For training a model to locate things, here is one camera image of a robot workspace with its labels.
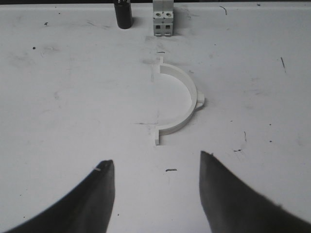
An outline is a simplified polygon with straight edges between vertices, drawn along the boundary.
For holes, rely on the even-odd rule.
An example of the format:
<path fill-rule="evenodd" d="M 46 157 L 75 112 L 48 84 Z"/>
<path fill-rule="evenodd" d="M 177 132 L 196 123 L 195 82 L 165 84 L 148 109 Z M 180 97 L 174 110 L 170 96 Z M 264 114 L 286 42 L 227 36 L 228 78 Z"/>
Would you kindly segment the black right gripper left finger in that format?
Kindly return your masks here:
<path fill-rule="evenodd" d="M 104 233 L 115 199 L 112 160 L 99 162 L 74 189 L 11 233 Z"/>

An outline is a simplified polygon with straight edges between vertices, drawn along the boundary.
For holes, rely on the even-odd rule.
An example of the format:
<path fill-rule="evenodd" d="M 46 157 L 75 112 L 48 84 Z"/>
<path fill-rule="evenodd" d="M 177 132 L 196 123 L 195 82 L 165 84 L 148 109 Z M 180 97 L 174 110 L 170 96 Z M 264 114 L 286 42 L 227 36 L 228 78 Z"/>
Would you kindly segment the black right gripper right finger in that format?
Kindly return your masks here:
<path fill-rule="evenodd" d="M 309 233 L 310 223 L 245 184 L 212 153 L 200 154 L 200 200 L 213 233 Z"/>

